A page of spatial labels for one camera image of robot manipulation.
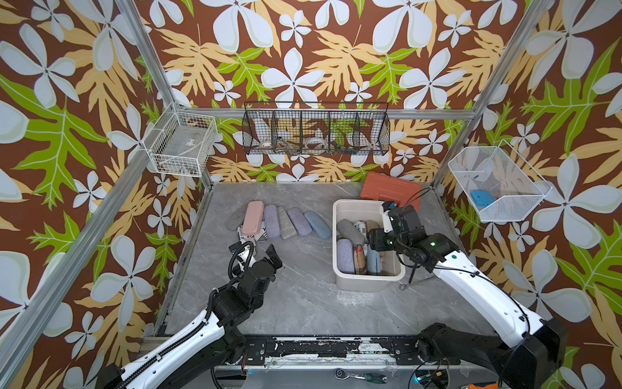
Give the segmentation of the flag newspaper glasses case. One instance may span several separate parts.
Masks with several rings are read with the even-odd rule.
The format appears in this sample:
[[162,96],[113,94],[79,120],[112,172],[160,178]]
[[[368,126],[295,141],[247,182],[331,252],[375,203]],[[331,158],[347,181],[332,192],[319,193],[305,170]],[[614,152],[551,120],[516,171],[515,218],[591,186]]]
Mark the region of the flag newspaper glasses case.
[[267,231],[266,231],[266,227],[265,227],[265,222],[264,221],[262,222],[262,224],[260,226],[260,229],[259,229],[259,232],[256,235],[252,235],[252,236],[245,235],[242,232],[242,226],[241,225],[237,227],[236,231],[238,233],[238,236],[240,238],[240,242],[242,244],[244,244],[246,242],[252,242],[253,243],[254,248],[253,248],[252,261],[255,261],[256,255],[257,255],[257,252],[258,252],[258,248],[259,248],[259,243],[266,242],[267,239],[268,239]]

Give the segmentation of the cream plastic storage box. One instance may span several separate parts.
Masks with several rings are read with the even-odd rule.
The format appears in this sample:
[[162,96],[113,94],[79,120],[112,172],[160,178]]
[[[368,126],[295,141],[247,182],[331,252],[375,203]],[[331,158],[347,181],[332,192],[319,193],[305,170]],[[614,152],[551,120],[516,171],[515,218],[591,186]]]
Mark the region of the cream plastic storage box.
[[362,199],[339,199],[332,208],[332,267],[336,276],[336,285],[342,290],[358,292],[378,292],[390,283],[400,281],[406,274],[406,267],[399,262],[394,251],[383,256],[382,273],[380,276],[346,274],[338,266],[338,230],[337,223],[341,220],[373,220],[384,228],[382,201]]

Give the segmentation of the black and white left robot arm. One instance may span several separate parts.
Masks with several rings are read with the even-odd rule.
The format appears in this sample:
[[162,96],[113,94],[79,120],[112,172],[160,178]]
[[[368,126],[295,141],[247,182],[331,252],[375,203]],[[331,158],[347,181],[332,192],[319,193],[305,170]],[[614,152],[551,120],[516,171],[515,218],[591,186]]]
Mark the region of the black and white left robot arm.
[[247,259],[238,274],[212,290],[207,306],[181,331],[146,356],[123,367],[111,364],[97,374],[97,388],[178,388],[245,353],[237,326],[259,309],[283,262],[273,245],[266,256]]

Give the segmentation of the world map print glasses case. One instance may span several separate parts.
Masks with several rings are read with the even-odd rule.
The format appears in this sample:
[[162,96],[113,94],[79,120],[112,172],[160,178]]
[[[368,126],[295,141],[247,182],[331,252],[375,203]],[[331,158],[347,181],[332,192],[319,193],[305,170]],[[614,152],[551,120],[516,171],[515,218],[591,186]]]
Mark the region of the world map print glasses case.
[[367,223],[365,220],[357,220],[353,222],[354,227],[365,237],[367,235]]

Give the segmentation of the plaid glasses case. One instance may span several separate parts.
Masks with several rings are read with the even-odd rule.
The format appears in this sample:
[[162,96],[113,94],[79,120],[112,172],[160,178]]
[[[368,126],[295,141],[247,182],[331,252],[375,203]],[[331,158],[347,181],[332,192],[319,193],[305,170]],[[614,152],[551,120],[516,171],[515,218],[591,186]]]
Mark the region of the plaid glasses case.
[[356,246],[353,250],[353,261],[356,275],[366,275],[367,271],[367,259],[362,246]]

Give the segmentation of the lavender fabric glasses case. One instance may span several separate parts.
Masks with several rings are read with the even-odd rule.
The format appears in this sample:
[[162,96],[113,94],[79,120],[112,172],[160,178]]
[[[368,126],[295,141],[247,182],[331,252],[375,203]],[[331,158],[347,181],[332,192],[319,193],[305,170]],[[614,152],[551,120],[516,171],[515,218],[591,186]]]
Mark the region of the lavender fabric glasses case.
[[341,238],[337,241],[336,263],[340,272],[350,275],[355,273],[354,248],[349,239]]

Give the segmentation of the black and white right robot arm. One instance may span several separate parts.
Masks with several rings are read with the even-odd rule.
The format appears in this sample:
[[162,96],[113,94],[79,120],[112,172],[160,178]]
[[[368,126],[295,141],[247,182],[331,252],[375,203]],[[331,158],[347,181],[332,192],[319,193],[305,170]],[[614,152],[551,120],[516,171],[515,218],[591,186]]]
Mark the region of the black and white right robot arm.
[[367,233],[370,248],[404,255],[414,268],[444,281],[495,332],[482,336],[432,324],[418,335],[421,361],[467,361],[496,372],[511,388],[540,388],[562,367],[568,331],[559,320],[543,319],[498,288],[445,235],[427,234],[413,206],[383,202],[379,212],[381,228]]

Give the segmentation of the beige fabric glasses case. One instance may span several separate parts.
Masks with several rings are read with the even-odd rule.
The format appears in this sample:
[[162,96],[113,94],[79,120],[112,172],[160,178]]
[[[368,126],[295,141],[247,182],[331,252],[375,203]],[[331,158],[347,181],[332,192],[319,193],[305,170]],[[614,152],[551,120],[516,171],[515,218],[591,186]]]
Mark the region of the beige fabric glasses case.
[[382,227],[375,220],[366,220],[365,224],[367,232],[372,230],[382,230]]

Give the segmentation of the grey fabric glasses case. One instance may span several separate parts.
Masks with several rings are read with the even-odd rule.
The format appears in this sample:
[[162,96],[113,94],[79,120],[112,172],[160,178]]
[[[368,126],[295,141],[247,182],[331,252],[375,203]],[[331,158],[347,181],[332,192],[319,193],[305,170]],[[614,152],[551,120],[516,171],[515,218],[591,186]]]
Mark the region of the grey fabric glasses case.
[[348,239],[353,246],[364,246],[366,243],[365,236],[362,234],[355,225],[346,219],[340,220],[336,229],[342,238]]

